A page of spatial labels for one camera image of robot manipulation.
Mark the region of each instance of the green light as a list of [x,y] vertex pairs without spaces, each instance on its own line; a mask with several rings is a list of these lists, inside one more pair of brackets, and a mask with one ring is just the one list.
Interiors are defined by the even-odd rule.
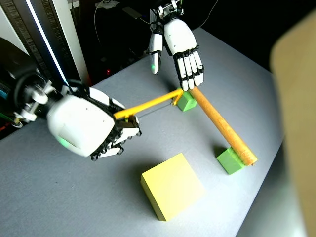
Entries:
[[62,146],[64,146],[64,147],[69,147],[69,145],[70,145],[70,143],[69,142],[67,142],[65,139],[63,139],[63,138],[59,138],[58,139],[58,142],[62,145]]

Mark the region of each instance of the robotic hand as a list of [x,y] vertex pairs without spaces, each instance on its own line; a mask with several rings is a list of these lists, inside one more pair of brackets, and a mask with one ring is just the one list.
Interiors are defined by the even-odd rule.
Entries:
[[160,66],[160,56],[163,39],[169,55],[173,56],[180,85],[184,91],[199,86],[204,81],[204,67],[197,52],[196,39],[185,22],[178,17],[183,10],[177,6],[180,0],[160,0],[151,9],[150,22],[152,36],[150,38],[149,54],[151,55],[151,70],[156,74]]
[[46,118],[57,141],[92,160],[120,155],[127,139],[141,135],[137,117],[115,119],[114,113],[125,109],[117,100],[74,80],[59,92],[29,55],[1,38],[0,46],[0,97],[14,108],[12,125]]

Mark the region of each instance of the yellow handle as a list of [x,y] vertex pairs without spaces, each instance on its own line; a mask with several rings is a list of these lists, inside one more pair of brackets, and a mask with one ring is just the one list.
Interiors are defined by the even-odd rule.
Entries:
[[242,162],[245,165],[250,165],[256,162],[257,158],[255,157],[255,155],[242,141],[242,139],[235,133],[232,127],[230,127],[230,125],[225,121],[221,114],[208,101],[203,93],[197,87],[194,87],[194,89],[192,89],[190,93],[199,103],[207,116],[212,120],[217,129],[225,137],[227,142],[232,146],[233,150],[237,153]]
[[114,117],[116,119],[123,119],[123,118],[128,118],[129,116],[131,115],[134,115],[138,112],[141,112],[145,109],[148,109],[154,105],[157,105],[161,102],[164,102],[166,100],[169,100],[171,98],[174,98],[173,101],[172,101],[172,104],[173,105],[176,105],[178,100],[180,99],[181,95],[183,94],[183,90],[182,89],[177,89],[177,90],[174,90],[168,94],[165,94],[163,96],[160,96],[156,99],[153,99],[153,100],[150,100],[144,104],[141,104],[141,105],[138,105],[138,106],[135,106],[135,107],[132,107],[132,108],[129,108],[129,109],[126,109],[126,110],[122,110],[122,111],[118,111],[114,114]]

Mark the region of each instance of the wooden rod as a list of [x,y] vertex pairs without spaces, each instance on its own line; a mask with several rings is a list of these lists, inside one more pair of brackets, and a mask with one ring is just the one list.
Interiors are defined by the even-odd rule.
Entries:
[[245,165],[251,165],[257,161],[255,155],[246,146],[242,139],[235,133],[235,131],[230,127],[230,125],[225,121],[221,114],[214,108],[214,106],[208,101],[208,99],[203,95],[203,93],[194,87],[190,91],[192,96],[215,124],[217,129],[225,137],[228,143],[232,146],[233,150],[237,153],[239,158]]

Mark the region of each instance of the yellow block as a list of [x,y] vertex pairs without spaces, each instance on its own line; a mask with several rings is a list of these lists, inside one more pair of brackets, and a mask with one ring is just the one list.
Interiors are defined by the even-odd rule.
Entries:
[[140,182],[160,221],[169,221],[205,193],[181,153],[143,173]]

